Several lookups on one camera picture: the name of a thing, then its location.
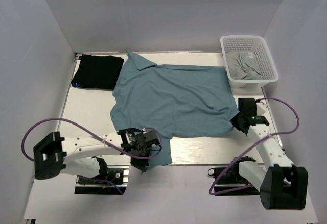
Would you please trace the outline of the teal blue t shirt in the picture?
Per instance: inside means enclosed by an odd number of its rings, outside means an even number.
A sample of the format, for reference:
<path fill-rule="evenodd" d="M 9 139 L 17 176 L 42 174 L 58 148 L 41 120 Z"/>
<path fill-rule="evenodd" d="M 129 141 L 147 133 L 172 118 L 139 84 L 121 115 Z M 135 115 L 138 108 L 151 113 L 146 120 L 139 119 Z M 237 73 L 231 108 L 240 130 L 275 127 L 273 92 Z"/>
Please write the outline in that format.
<path fill-rule="evenodd" d="M 223 67 L 158 65 L 132 51 L 127 56 L 110 116 L 117 130 L 159 131 L 162 151 L 151 168 L 172 162 L 173 137 L 223 137 L 233 130 L 238 109 Z"/>

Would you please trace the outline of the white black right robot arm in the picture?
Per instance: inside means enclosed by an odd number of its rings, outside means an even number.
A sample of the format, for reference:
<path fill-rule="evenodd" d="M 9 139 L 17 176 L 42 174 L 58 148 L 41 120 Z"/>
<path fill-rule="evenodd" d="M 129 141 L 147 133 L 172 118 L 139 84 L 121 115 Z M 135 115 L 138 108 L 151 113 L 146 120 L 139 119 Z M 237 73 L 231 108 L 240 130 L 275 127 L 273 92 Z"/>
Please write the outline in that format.
<path fill-rule="evenodd" d="M 302 210 L 306 205 L 308 172 L 296 166 L 270 134 L 269 122 L 264 116 L 245 116 L 238 113 L 232 125 L 256 142 L 255 146 L 265 167 L 251 157 L 241 157 L 232 167 L 235 176 L 245 178 L 258 190 L 265 209 Z"/>

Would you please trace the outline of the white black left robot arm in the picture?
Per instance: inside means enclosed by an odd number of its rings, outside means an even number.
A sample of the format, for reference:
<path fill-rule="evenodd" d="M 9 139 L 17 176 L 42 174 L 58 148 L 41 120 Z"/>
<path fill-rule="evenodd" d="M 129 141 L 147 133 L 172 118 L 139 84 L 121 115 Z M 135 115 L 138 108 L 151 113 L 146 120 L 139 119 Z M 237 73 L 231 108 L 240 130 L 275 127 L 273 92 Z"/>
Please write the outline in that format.
<path fill-rule="evenodd" d="M 160 141 L 153 130 L 124 129 L 99 139 L 68 138 L 51 132 L 33 148 L 35 179 L 47 180 L 64 173 L 87 178 L 105 175 L 103 155 L 129 155 L 132 166 L 146 171 L 148 157 L 157 146 Z"/>

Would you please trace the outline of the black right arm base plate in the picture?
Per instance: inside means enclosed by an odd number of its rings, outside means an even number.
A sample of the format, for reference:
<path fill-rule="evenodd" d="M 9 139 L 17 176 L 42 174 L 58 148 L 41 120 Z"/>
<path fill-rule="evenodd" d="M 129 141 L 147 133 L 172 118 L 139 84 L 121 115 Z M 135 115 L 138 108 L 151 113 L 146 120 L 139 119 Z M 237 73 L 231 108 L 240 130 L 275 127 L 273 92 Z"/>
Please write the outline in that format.
<path fill-rule="evenodd" d="M 230 192 L 225 192 L 218 196 L 259 196 L 259 192 L 253 186 L 235 190 L 247 185 L 249 185 L 249 182 L 245 178 L 233 176 L 230 169 L 214 186 L 213 192 L 230 190 Z"/>

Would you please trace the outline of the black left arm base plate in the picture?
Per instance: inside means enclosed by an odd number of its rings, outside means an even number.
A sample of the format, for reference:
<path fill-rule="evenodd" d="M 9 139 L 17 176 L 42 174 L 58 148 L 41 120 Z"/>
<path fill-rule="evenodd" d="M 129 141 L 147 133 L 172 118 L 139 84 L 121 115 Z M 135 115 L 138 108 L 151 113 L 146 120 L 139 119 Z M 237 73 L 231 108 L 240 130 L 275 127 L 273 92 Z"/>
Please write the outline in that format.
<path fill-rule="evenodd" d="M 128 166 L 109 166 L 107 174 L 93 178 L 77 176 L 76 195 L 123 195 L 128 184 Z"/>

